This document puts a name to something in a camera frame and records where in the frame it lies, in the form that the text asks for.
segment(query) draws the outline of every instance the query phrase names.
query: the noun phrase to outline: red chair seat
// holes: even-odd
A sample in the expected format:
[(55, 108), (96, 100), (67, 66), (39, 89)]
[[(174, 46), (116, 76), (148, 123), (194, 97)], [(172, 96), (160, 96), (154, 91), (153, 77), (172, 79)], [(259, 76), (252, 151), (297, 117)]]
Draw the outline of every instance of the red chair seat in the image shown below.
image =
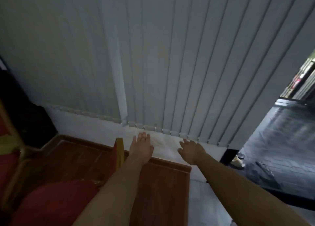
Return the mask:
[(18, 166), (19, 157), (16, 154), (0, 155), (0, 199), (9, 184), (15, 169)]
[(97, 194), (90, 181), (70, 181), (38, 187), (13, 213), (11, 226), (71, 226)]

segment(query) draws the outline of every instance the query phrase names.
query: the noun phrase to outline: person's left hand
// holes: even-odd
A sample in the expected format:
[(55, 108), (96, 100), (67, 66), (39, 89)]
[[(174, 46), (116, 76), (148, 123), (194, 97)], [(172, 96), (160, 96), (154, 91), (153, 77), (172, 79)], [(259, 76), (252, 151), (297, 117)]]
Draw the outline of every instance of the person's left hand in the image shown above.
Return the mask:
[(154, 147), (150, 143), (150, 134), (145, 132), (139, 133), (138, 139), (134, 136), (129, 149), (129, 157), (139, 160), (141, 164), (145, 164), (151, 159)]

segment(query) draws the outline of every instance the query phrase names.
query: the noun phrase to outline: gray vertical blind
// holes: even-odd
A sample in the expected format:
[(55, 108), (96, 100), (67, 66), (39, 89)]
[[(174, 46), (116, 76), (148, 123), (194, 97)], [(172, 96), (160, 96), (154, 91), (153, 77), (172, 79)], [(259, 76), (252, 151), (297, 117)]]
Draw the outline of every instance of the gray vertical blind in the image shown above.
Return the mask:
[(314, 49), (314, 2), (115, 0), (129, 125), (242, 146)]
[(0, 5), (0, 55), (32, 102), (120, 122), (98, 0)]

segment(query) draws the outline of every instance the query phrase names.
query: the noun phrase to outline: hand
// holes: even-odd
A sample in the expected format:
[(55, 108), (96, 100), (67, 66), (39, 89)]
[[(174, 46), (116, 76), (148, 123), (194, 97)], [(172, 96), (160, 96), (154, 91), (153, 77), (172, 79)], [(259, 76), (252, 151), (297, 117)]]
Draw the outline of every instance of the hand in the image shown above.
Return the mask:
[(139, 160), (141, 164), (145, 164), (151, 158), (153, 150), (154, 147), (150, 144), (150, 134), (146, 135), (145, 132), (139, 133), (137, 140), (136, 136), (132, 139), (129, 157), (133, 160)]
[(188, 163), (188, 164), (196, 164), (197, 159), (202, 154), (206, 154), (206, 151), (202, 148), (201, 144), (195, 143), (194, 141), (188, 141), (184, 139), (184, 142), (179, 142), (182, 148), (178, 148), (180, 156)]

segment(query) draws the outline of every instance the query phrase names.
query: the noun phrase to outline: person's right hand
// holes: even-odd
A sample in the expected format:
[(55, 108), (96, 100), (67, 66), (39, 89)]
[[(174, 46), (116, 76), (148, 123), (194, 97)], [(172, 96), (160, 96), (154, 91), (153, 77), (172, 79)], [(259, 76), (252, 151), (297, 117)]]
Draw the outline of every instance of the person's right hand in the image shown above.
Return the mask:
[(196, 160), (202, 154), (206, 154), (206, 151), (202, 148), (201, 144), (195, 143), (194, 141), (188, 141), (184, 139), (184, 142), (179, 142), (182, 148), (178, 148), (180, 156), (188, 163), (188, 164), (196, 164)]

